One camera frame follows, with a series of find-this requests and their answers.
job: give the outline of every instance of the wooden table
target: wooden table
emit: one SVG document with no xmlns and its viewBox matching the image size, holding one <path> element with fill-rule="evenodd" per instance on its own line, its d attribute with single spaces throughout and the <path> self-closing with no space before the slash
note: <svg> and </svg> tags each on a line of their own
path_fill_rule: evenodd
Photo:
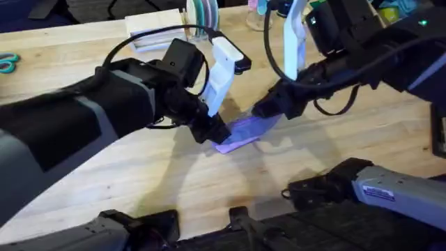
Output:
<svg viewBox="0 0 446 251">
<path fill-rule="evenodd" d="M 277 80 L 262 33 L 245 26 L 246 13 L 246 7 L 221 10 L 221 29 L 253 61 L 250 71 L 236 77 L 220 110 L 225 121 L 252 106 Z M 270 36 L 278 61 L 283 61 L 282 24 L 276 18 Z M 13 74 L 0 75 L 0 102 L 92 75 L 125 37 L 122 20 L 0 34 L 1 50 L 22 56 Z M 308 63 L 322 59 L 311 38 L 307 43 Z M 212 57 L 208 43 L 199 47 Z M 125 48 L 117 58 L 147 60 L 163 53 L 136 55 Z M 323 106 L 338 110 L 349 94 L 336 93 Z M 79 225 L 111 208 L 133 216 L 177 208 L 182 238 L 188 238 L 223 228 L 232 206 L 249 206 L 255 218 L 291 211 L 279 196 L 289 181 L 326 172 L 349 157 L 423 177 L 446 171 L 446 161 L 431 154 L 429 105 L 385 84 L 376 91 L 365 86 L 347 114 L 323 116 L 310 104 L 302 117 L 283 118 L 260 142 L 227 155 L 217 153 L 209 142 L 196 144 L 188 128 L 135 132 L 31 202 L 0 229 L 0 242 Z"/>
</svg>

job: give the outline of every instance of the scissors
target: scissors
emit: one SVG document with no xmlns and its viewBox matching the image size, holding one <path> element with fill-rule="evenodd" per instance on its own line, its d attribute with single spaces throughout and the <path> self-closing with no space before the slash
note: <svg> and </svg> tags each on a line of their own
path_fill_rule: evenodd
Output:
<svg viewBox="0 0 446 251">
<path fill-rule="evenodd" d="M 13 72 L 17 61 L 19 61 L 19 55 L 16 53 L 0 52 L 0 73 Z"/>
</svg>

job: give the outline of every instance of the purple cloth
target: purple cloth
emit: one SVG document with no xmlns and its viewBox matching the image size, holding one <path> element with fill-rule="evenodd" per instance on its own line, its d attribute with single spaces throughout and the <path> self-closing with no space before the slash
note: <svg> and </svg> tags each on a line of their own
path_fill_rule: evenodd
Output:
<svg viewBox="0 0 446 251">
<path fill-rule="evenodd" d="M 243 117 L 230 122 L 228 125 L 231 136 L 220 145 L 213 144 L 220 153 L 229 153 L 246 144 L 254 142 L 274 127 L 281 115 L 267 119 L 255 116 Z"/>
</svg>

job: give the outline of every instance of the label sticker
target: label sticker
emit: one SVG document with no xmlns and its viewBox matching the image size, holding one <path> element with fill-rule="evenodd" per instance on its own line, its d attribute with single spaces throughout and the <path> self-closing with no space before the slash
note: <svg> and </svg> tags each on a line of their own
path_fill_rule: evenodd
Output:
<svg viewBox="0 0 446 251">
<path fill-rule="evenodd" d="M 395 201 L 395 196 L 393 195 L 392 191 L 381 189 L 381 188 L 375 188 L 368 185 L 363 185 L 362 189 L 364 190 L 364 194 L 369 196 L 378 197 L 381 199 L 386 199 L 390 201 Z"/>
</svg>

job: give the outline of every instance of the black cable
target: black cable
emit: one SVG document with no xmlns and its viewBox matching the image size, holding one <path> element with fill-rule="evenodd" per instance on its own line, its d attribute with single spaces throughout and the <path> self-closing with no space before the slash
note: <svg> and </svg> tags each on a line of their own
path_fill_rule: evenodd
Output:
<svg viewBox="0 0 446 251">
<path fill-rule="evenodd" d="M 203 87 L 201 88 L 201 91 L 198 92 L 198 94 L 196 94 L 196 96 L 201 96 L 204 93 L 204 90 L 206 90 L 206 87 L 208 86 L 208 82 L 209 82 L 209 63 L 206 60 L 206 57 L 204 56 L 203 52 L 201 54 L 203 55 L 203 60 L 206 65 L 206 76 L 204 77 Z"/>
<path fill-rule="evenodd" d="M 203 29 L 208 35 L 211 35 L 214 32 L 212 30 L 212 28 L 210 28 L 210 27 L 196 25 L 196 24 L 182 24 L 182 25 L 174 25 L 174 26 L 164 27 L 164 28 L 161 28 L 161 29 L 156 29 L 156 30 L 152 30 L 152 31 L 146 31 L 146 32 L 143 32 L 143 33 L 139 33 L 137 35 L 134 35 L 134 36 L 131 36 L 131 37 L 127 38 L 126 40 L 124 40 L 123 42 L 121 42 L 117 46 L 115 46 L 115 48 L 113 48 L 110 51 L 110 53 L 108 53 L 107 57 L 105 57 L 104 63 L 102 64 L 102 67 L 108 69 L 110 67 L 110 63 L 112 62 L 112 59 L 114 58 L 114 56 L 122 48 L 124 48 L 126 45 L 128 45 L 129 43 L 131 43 L 132 41 L 134 41 L 134 40 L 136 40 L 138 38 L 142 38 L 144 36 L 149 36 L 149 35 L 165 32 L 165 31 L 171 31 L 171 30 L 174 30 L 174 29 L 188 29 L 188 28 Z"/>
<path fill-rule="evenodd" d="M 434 36 L 427 36 L 427 37 L 423 37 L 423 38 L 416 38 L 414 40 L 411 40 L 407 43 L 404 43 L 404 44 L 394 48 L 393 50 L 390 50 L 389 52 L 382 54 L 381 56 L 379 56 L 377 59 L 370 62 L 369 64 L 363 66 L 360 69 L 355 70 L 355 72 L 352 75 L 349 75 L 348 77 L 346 77 L 344 79 L 337 79 L 337 81 L 335 81 L 335 82 L 329 82 L 329 83 L 320 84 L 320 85 L 301 84 L 301 83 L 296 82 L 293 79 L 290 79 L 288 76 L 286 76 L 285 73 L 282 70 L 280 70 L 279 66 L 277 65 L 277 62 L 274 60 L 274 57 L 272 56 L 270 41 L 269 41 L 269 28 L 268 28 L 270 25 L 272 4 L 273 3 L 271 1 L 268 2 L 268 7 L 266 9 L 266 14 L 265 14 L 265 22 L 264 22 L 264 26 L 263 26 L 263 42 L 265 45 L 266 56 L 268 58 L 268 61 L 270 62 L 272 69 L 276 72 L 277 75 L 279 75 L 279 77 L 281 77 L 283 80 L 286 80 L 287 82 L 289 82 L 290 84 L 292 84 L 294 86 L 302 87 L 302 88 L 306 88 L 306 89 L 325 89 L 325 88 L 337 86 L 339 84 L 343 84 L 347 81 L 355 79 L 356 77 L 359 77 L 360 75 L 366 73 L 368 70 L 371 70 L 372 68 L 376 67 L 378 64 L 382 63 L 384 60 L 387 60 L 390 57 L 395 56 L 396 54 L 398 54 L 398 53 L 400 53 L 414 45 L 418 45 L 420 43 L 424 43 L 424 42 L 427 42 L 430 40 L 446 38 L 446 36 L 444 36 L 444 35 L 434 35 Z"/>
<path fill-rule="evenodd" d="M 150 6 L 152 6 L 152 8 L 156 9 L 156 11 L 160 11 L 161 8 L 158 7 L 156 4 L 154 4 L 152 1 L 150 0 L 144 0 L 146 3 L 148 3 Z"/>
<path fill-rule="evenodd" d="M 114 7 L 114 5 L 116 4 L 117 1 L 118 0 L 112 0 L 111 3 L 109 4 L 109 6 L 107 7 L 107 12 L 109 13 L 108 20 L 116 19 L 116 17 L 113 15 L 112 8 Z"/>
<path fill-rule="evenodd" d="M 357 96 L 357 91 L 359 90 L 361 86 L 358 84 L 356 86 L 354 86 L 351 90 L 351 94 L 350 94 L 350 98 L 348 98 L 348 102 L 346 104 L 346 106 L 344 108 L 342 108 L 339 112 L 336 113 L 331 113 L 331 112 L 327 112 L 325 111 L 318 103 L 317 100 L 313 100 L 313 104 L 315 106 L 315 108 L 322 114 L 326 115 L 326 116 L 336 116 L 336 115 L 342 115 L 345 114 L 346 112 L 349 111 L 349 109 L 353 106 L 353 104 L 355 103 L 356 100 L 356 96 Z"/>
<path fill-rule="evenodd" d="M 111 1 L 111 3 L 107 7 L 107 12 L 109 13 L 108 20 L 115 20 L 116 19 L 116 17 L 113 15 L 112 8 L 114 7 L 114 5 L 116 4 L 117 1 L 118 0 Z M 161 10 L 161 8 L 158 7 L 156 4 L 154 4 L 152 1 L 150 1 L 150 0 L 144 0 L 144 1 L 146 3 L 148 3 L 150 6 L 152 6 L 152 8 L 156 9 L 156 11 L 160 11 Z"/>
<path fill-rule="evenodd" d="M 172 124 L 172 125 L 149 125 L 148 129 L 160 129 L 160 130 L 168 130 L 180 127 L 180 124 Z"/>
</svg>

